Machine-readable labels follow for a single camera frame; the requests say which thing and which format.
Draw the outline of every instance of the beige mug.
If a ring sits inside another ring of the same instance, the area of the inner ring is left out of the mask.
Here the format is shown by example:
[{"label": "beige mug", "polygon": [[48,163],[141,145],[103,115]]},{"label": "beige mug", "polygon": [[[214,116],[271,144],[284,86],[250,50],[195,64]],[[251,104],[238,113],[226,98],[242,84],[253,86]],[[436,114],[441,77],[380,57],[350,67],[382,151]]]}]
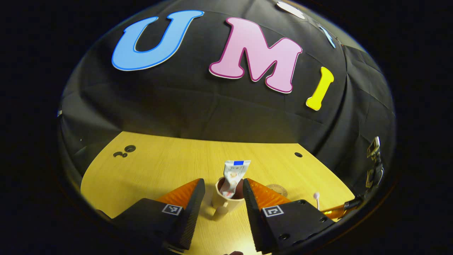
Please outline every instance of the beige mug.
[{"label": "beige mug", "polygon": [[244,194],[242,193],[242,184],[244,179],[241,179],[236,186],[236,192],[232,198],[226,198],[220,193],[220,188],[225,182],[225,177],[221,177],[215,184],[214,192],[212,194],[212,206],[216,212],[212,216],[212,220],[217,221],[223,218],[228,212],[235,210],[244,202]]}]

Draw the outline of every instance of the black cloth backdrop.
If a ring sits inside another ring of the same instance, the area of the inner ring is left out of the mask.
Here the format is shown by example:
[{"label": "black cloth backdrop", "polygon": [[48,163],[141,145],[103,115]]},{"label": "black cloth backdrop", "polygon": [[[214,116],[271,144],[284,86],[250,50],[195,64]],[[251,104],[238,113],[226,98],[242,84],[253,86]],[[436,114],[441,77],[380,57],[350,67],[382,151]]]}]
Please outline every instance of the black cloth backdrop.
[{"label": "black cloth backdrop", "polygon": [[[341,46],[333,35],[334,49],[317,21],[307,15],[301,20],[278,9],[276,2],[165,1],[101,37],[75,68],[60,106],[64,147],[80,174],[109,141],[129,131],[215,141],[299,143],[354,193],[363,192],[366,171],[372,166],[366,158],[370,142],[380,137],[387,163],[395,148],[395,111],[384,75],[369,54]],[[192,21],[170,59],[138,71],[113,67],[112,53],[126,27],[158,16],[137,43],[137,50],[149,50],[167,29],[170,20],[166,17],[181,10],[205,14]],[[269,46],[287,37],[302,47],[291,93],[265,85],[264,78],[274,67],[258,82],[251,81],[245,55],[242,78],[209,73],[209,65],[219,60],[230,33],[228,17],[259,24]],[[335,80],[321,109],[314,111],[305,101],[318,85],[322,66]]]}]

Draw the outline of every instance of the light wood tabletop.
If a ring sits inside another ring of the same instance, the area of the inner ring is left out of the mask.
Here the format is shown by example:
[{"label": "light wood tabletop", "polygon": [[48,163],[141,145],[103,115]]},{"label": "light wood tabletop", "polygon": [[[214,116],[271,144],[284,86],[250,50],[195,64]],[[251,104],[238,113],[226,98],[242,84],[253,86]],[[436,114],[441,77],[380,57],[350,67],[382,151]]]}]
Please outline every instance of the light wood tabletop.
[{"label": "light wood tabletop", "polygon": [[[113,157],[128,145],[136,150],[127,157]],[[226,160],[251,160],[244,178],[281,185],[292,201],[305,199],[316,206],[313,194],[319,192],[321,210],[354,198],[335,174],[296,143],[218,142],[131,132],[120,133],[97,155],[83,176],[81,192],[94,208],[114,218],[141,198],[155,200],[203,178],[206,194],[192,244],[181,254],[223,255],[235,250],[261,254],[255,250],[245,204],[220,221],[211,220],[212,192]]]}]

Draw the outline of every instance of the letter m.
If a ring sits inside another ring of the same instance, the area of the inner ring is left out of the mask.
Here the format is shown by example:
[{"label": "letter m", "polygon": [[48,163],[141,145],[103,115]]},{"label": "letter m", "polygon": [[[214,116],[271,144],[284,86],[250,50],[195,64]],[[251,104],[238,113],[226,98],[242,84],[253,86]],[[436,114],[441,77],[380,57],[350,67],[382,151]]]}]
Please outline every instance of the letter m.
[{"label": "letter m", "polygon": [[288,38],[280,39],[269,48],[258,24],[240,18],[228,18],[226,22],[231,25],[230,36],[220,60],[212,63],[209,71],[223,78],[241,78],[245,73],[241,67],[245,51],[252,81],[261,79],[275,63],[274,71],[266,77],[265,83],[273,90],[290,93],[294,68],[302,48]]}]

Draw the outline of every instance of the mug handle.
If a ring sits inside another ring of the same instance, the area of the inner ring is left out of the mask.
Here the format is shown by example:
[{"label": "mug handle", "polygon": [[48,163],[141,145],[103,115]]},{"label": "mug handle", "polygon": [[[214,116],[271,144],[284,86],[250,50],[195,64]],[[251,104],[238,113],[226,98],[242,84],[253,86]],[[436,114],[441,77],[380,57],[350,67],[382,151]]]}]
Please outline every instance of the mug handle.
[{"label": "mug handle", "polygon": [[227,205],[228,202],[225,202],[222,206],[217,207],[216,212],[214,212],[214,215],[212,216],[213,221],[218,221],[228,213]]}]

